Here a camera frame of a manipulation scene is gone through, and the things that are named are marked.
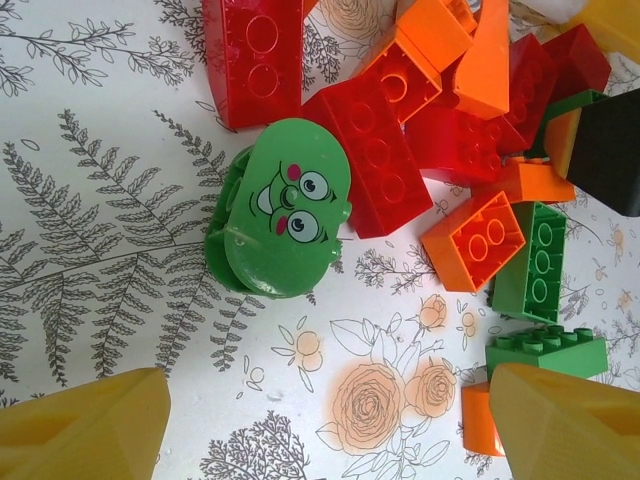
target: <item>orange rose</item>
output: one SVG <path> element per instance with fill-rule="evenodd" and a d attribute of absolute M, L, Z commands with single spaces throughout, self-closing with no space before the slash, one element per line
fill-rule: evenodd
<path fill-rule="evenodd" d="M 400 375 L 385 365 L 358 365 L 347 376 L 333 403 L 345 452 L 367 453 L 389 440 L 400 424 L 403 387 Z"/>
<path fill-rule="evenodd" d="M 380 30 L 379 0 L 320 0 L 327 25 L 338 36 L 368 39 Z"/>
<path fill-rule="evenodd" d="M 420 323 L 427 330 L 441 327 L 447 316 L 447 304 L 440 295 L 434 293 L 422 304 Z"/>
<path fill-rule="evenodd" d="M 419 376 L 407 384 L 407 402 L 426 417 L 441 417 L 453 405 L 456 377 L 443 362 L 429 361 Z"/>

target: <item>orange building block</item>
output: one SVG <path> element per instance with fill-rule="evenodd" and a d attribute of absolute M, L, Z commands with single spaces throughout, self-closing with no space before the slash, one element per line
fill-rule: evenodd
<path fill-rule="evenodd" d="M 442 91 L 440 74 L 397 26 L 369 51 L 354 75 L 367 70 L 374 70 L 379 76 L 400 123 Z"/>
<path fill-rule="evenodd" d="M 440 72 L 471 47 L 476 26 L 466 0 L 403 1 L 397 6 L 395 26 L 354 74 L 375 70 L 398 121 L 405 123 L 440 94 Z"/>
<path fill-rule="evenodd" d="M 313 7 L 316 6 L 316 3 L 318 3 L 318 0 L 304 0 L 302 5 L 302 15 L 305 17 L 309 15 L 311 10 L 313 10 Z"/>
<path fill-rule="evenodd" d="M 504 192 L 472 197 L 421 241 L 449 292 L 477 292 L 525 244 Z"/>
<path fill-rule="evenodd" d="M 444 72 L 439 103 L 491 120 L 509 112 L 509 1 L 483 0 L 473 45 Z"/>
<path fill-rule="evenodd" d="M 464 448 L 481 455 L 504 457 L 504 448 L 489 409 L 489 382 L 462 387 Z"/>
<path fill-rule="evenodd" d="M 496 195 L 503 191 L 509 203 L 559 203 L 576 199 L 575 187 L 560 177 L 551 163 L 524 157 L 507 159 L 496 182 L 472 187 L 471 191 L 473 195 Z"/>
<path fill-rule="evenodd" d="M 558 175 L 567 178 L 573 145 L 576 141 L 582 108 L 552 119 L 544 133 L 544 149 Z"/>

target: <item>cartoon eye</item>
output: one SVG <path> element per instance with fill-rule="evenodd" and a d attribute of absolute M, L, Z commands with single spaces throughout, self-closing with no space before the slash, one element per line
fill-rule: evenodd
<path fill-rule="evenodd" d="M 287 230 L 296 242 L 309 243 L 318 236 L 318 221 L 309 212 L 294 212 L 289 216 Z"/>
<path fill-rule="evenodd" d="M 329 185 L 318 172 L 307 172 L 300 177 L 300 190 L 310 200 L 322 200 L 329 193 Z"/>

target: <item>green brick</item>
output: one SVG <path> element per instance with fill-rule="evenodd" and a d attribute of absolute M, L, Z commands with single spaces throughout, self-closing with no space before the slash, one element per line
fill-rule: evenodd
<path fill-rule="evenodd" d="M 546 158 L 548 155 L 544 149 L 544 133 L 547 129 L 547 123 L 560 115 L 570 112 L 571 110 L 591 105 L 592 103 L 599 102 L 605 98 L 609 98 L 609 96 L 604 93 L 600 93 L 597 90 L 585 90 L 584 92 L 580 92 L 569 98 L 565 98 L 564 100 L 560 100 L 559 102 L 549 105 L 542 117 L 542 122 L 538 128 L 538 133 L 535 141 L 533 142 L 533 146 L 525 152 L 524 156 L 527 158 Z"/>
<path fill-rule="evenodd" d="M 527 243 L 496 275 L 491 308 L 521 320 L 555 324 L 567 218 L 539 202 L 512 207 Z"/>
<path fill-rule="evenodd" d="M 560 325 L 501 336 L 485 347 L 487 377 L 501 363 L 523 363 L 554 372 L 589 378 L 608 370 L 604 338 L 589 328 L 565 332 Z"/>

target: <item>black building block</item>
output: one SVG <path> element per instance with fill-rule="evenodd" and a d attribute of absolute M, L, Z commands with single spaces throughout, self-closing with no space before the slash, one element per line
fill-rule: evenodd
<path fill-rule="evenodd" d="M 621 215 L 640 216 L 640 90 L 582 108 L 567 180 Z"/>

